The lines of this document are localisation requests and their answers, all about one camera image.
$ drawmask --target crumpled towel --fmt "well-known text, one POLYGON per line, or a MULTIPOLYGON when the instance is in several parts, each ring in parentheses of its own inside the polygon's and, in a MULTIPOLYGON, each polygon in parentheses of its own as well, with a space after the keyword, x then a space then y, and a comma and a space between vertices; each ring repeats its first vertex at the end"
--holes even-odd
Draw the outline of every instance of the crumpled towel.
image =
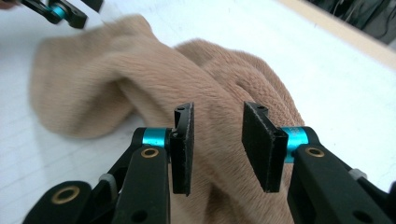
POLYGON ((171 194, 172 223, 291 223, 281 192, 266 194, 241 143, 243 102, 269 108, 276 126, 303 125, 290 94, 261 59, 192 40, 159 42, 141 16, 39 47, 31 105, 49 130, 75 137, 113 131, 131 113, 173 127, 176 106, 194 102, 191 195, 171 194))

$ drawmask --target towel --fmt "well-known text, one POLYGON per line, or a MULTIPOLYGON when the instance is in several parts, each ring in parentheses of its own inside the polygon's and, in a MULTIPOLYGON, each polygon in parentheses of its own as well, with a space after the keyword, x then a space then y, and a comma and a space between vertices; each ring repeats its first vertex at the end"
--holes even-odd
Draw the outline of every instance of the towel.
POLYGON ((173 127, 174 108, 194 102, 191 195, 171 194, 172 223, 292 223, 292 167, 285 167, 279 193, 264 193, 241 143, 244 101, 267 106, 276 126, 304 124, 260 58, 201 39, 167 47, 133 15, 45 40, 32 73, 40 122, 79 138, 110 133, 132 113, 148 127, 173 127))

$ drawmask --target black cable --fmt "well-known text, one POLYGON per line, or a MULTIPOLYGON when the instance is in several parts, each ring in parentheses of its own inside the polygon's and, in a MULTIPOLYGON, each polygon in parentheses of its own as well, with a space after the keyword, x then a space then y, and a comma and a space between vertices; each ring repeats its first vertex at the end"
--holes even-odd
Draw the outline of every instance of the black cable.
POLYGON ((395 7, 393 7, 393 10, 389 13, 389 15, 388 15, 388 18, 387 18, 387 20, 386 20, 386 22, 385 22, 385 32, 384 32, 384 34, 382 34, 382 35, 379 35, 379 36, 375 36, 375 38, 376 39, 379 39, 379 38, 382 38, 382 37, 384 37, 387 33, 388 33, 388 30, 389 30, 389 23, 390 23, 390 18, 395 18, 395 16, 396 16, 396 6, 395 7))

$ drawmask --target white tabletop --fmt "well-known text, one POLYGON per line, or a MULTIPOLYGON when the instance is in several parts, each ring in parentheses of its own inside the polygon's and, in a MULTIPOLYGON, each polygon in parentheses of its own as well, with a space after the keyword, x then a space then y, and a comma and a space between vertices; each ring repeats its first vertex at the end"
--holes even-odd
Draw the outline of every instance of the white tabletop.
MULTIPOLYGON (((277 1, 107 0, 100 15, 70 2, 90 17, 86 29, 139 13, 168 46, 200 37, 263 58, 327 149, 383 190, 396 180, 396 71, 277 1)), ((90 140, 48 132, 28 102, 35 48, 46 37, 81 31, 52 25, 27 7, 0 11, 0 28, 0 223, 8 224, 21 223, 63 181, 96 185, 144 124, 131 116, 90 140)))

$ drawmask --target brown towel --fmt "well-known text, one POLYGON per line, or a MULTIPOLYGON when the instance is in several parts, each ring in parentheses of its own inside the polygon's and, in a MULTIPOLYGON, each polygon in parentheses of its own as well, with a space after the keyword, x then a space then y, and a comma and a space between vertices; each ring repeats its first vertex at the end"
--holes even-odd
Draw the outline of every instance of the brown towel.
POLYGON ((49 130, 75 137, 111 132, 131 113, 173 127, 173 109, 195 104, 191 195, 172 195, 172 223, 291 223, 281 193, 266 194, 241 143, 243 101, 269 107, 276 126, 303 125, 283 83, 261 59, 193 40, 172 49, 141 16, 38 49, 31 103, 49 130))

